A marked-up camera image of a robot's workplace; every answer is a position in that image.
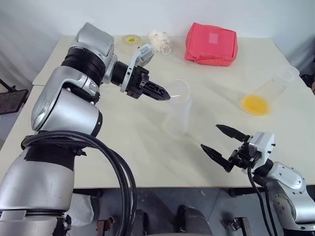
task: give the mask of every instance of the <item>floor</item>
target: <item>floor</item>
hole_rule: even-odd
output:
[[[248,217],[255,236],[265,236],[267,231],[260,211],[256,194],[230,197],[225,189],[219,188],[153,188],[139,189],[137,208],[149,215],[149,232],[152,234],[172,233],[173,220],[179,205],[186,205],[201,211],[208,220],[214,236],[242,236],[241,230],[233,232],[226,222],[234,217]],[[96,235],[96,220],[107,219],[120,214],[121,201],[119,189],[104,189],[103,196],[94,206],[95,221],[83,227],[72,227],[71,236]],[[277,217],[278,234],[283,235]]]

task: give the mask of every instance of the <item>wire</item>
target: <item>wire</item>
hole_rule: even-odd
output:
[[[93,147],[99,149],[109,160],[111,165],[114,168],[116,173],[117,179],[119,181],[119,185],[122,191],[122,223],[120,228],[118,229],[117,235],[118,236],[129,236],[131,233],[131,229],[133,226],[133,221],[131,221],[133,214],[131,214],[131,206],[130,202],[132,203],[132,209],[136,208],[134,206],[136,204],[136,200],[134,199],[135,196],[135,181],[132,175],[130,168],[127,166],[127,163],[119,156],[117,153],[114,153],[110,148],[108,148],[105,144],[103,144],[100,140],[96,139],[93,136],[80,133],[77,131],[48,131],[44,133],[39,133],[33,136],[29,136],[27,139],[22,141],[22,147],[30,146],[31,144],[41,143],[47,144],[66,144],[67,145],[74,145],[74,146],[82,146],[83,144],[88,147]],[[124,167],[125,172],[128,176],[130,186],[132,185],[133,191],[129,192],[128,182],[124,171],[122,169]]]
[[[274,217],[272,216],[272,212],[271,212],[271,208],[270,208],[269,193],[268,193],[268,188],[267,188],[266,185],[264,185],[264,189],[265,189],[267,209],[268,209],[268,214],[269,214],[269,218],[270,218],[270,221],[271,221],[272,229],[274,231],[274,235],[278,236],[276,225],[275,225],[275,221],[274,221]]]
[[[265,212],[265,207],[264,207],[264,202],[263,202],[262,197],[261,197],[261,194],[260,194],[258,188],[256,187],[256,185],[255,185],[255,183],[254,183],[254,180],[253,180],[253,178],[252,178],[252,169],[251,169],[251,167],[248,167],[248,168],[247,168],[247,175],[248,175],[248,179],[250,180],[253,189],[255,190],[256,194],[258,195],[259,203],[260,203],[260,208],[261,208],[261,213],[262,213],[262,217],[264,218],[264,222],[265,222],[265,225],[266,225],[268,234],[269,234],[269,236],[273,236],[272,233],[271,233],[271,231],[270,231],[269,225],[268,225],[268,221],[267,221],[267,217],[266,217],[266,212]]]

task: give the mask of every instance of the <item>white table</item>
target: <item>white table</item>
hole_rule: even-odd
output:
[[[45,85],[53,68],[61,64],[71,39],[71,36],[61,38],[59,49],[55,49],[34,80],[39,86],[33,87],[0,152],[0,178],[21,152],[21,140],[32,133],[30,115],[43,89],[40,85]],[[235,127],[245,134],[274,132],[277,146],[270,158],[293,166],[303,173],[308,184],[314,184],[315,97],[303,81],[294,81],[268,116],[251,116],[238,107],[238,99],[244,92],[252,91],[288,65],[271,39],[239,38],[239,53],[230,67],[185,61],[185,39],[172,40],[174,52],[168,56],[156,54],[146,68],[151,80],[162,86],[175,79],[188,82],[193,104],[189,131],[183,138],[173,139],[161,129],[167,102],[154,101],[144,95],[135,100],[119,92],[118,87],[101,87],[102,98],[97,103],[104,120],[98,138],[127,161],[137,186],[250,186],[247,176],[238,168],[226,173],[201,149],[203,143],[228,158],[241,144],[222,134],[215,128],[216,124]],[[128,63],[129,56],[116,48],[119,60]],[[90,148],[87,155],[76,157],[75,187],[118,187],[105,157]]]

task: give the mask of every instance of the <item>black cable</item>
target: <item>black cable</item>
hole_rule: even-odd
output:
[[[269,234],[269,236],[273,236],[272,233],[271,233],[271,230],[270,230],[270,228],[269,228],[269,225],[268,225],[268,221],[267,221],[267,217],[266,217],[266,212],[265,212],[265,207],[264,207],[264,202],[263,202],[262,197],[261,197],[261,194],[260,194],[258,188],[256,187],[256,185],[255,185],[255,183],[254,183],[254,180],[253,180],[253,178],[252,178],[252,169],[251,169],[251,167],[248,167],[248,168],[247,168],[247,175],[248,175],[248,179],[250,180],[253,189],[255,190],[256,194],[258,195],[259,203],[260,203],[260,208],[261,208],[261,213],[262,213],[262,217],[264,218],[264,222],[265,222],[265,225],[266,225],[268,234]]]
[[[131,206],[131,212],[130,212],[130,224],[129,224],[129,227],[128,227],[127,233],[126,233],[127,235],[129,235],[132,231],[133,223],[134,223],[134,220],[136,217],[136,210],[137,210],[136,183],[135,183],[134,177],[132,175],[132,171],[131,171],[130,167],[128,166],[128,164],[126,163],[126,161],[118,153],[116,153],[114,150],[112,150],[112,152],[119,159],[119,162],[121,163],[121,166],[124,168],[124,170],[127,174],[127,177],[129,179],[129,183],[130,183],[130,193],[131,193],[132,206]]]
[[[76,132],[76,131],[48,131],[39,133],[33,136],[29,136],[27,139],[22,141],[22,146],[27,147],[31,145],[34,142],[38,142],[40,140],[44,139],[57,139],[57,138],[67,138],[67,141],[69,138],[77,139],[78,141],[85,142],[87,144],[90,144],[92,147],[99,149],[109,160],[111,165],[114,168],[114,171],[116,173],[121,191],[122,191],[122,223],[121,226],[117,232],[118,236],[128,236],[126,233],[128,229],[130,228],[130,193],[128,190],[128,183],[127,179],[125,177],[124,171],[122,170],[122,166],[120,162],[117,160],[117,156],[112,152],[111,149],[109,149],[105,144],[103,144],[101,141],[96,139],[93,136]]]
[[[269,214],[269,218],[270,218],[270,221],[271,221],[272,229],[274,231],[274,235],[278,236],[276,225],[275,225],[275,221],[274,221],[274,217],[273,217],[272,212],[271,212],[270,201],[269,201],[269,193],[268,193],[268,188],[267,188],[266,185],[264,185],[264,189],[265,189],[267,209],[268,209],[268,214]]]

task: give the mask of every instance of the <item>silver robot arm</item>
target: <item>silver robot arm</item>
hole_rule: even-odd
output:
[[[257,132],[250,136],[225,125],[217,127],[227,136],[244,143],[228,160],[202,144],[208,156],[227,172],[234,166],[242,168],[243,172],[251,168],[254,181],[258,184],[261,184],[259,178],[264,181],[285,236],[315,235],[315,202],[307,193],[305,179],[293,167],[268,159],[275,146],[274,134]]]
[[[129,65],[117,61],[114,38],[86,23],[39,96],[31,115],[32,129],[71,130],[95,137],[102,125],[102,114],[95,106],[101,83],[118,85],[133,98],[145,94],[155,100],[169,99],[142,67],[152,56],[146,44]],[[22,151],[0,186],[0,236],[66,235],[71,219],[63,213],[70,207],[76,155],[69,148],[48,144]]]

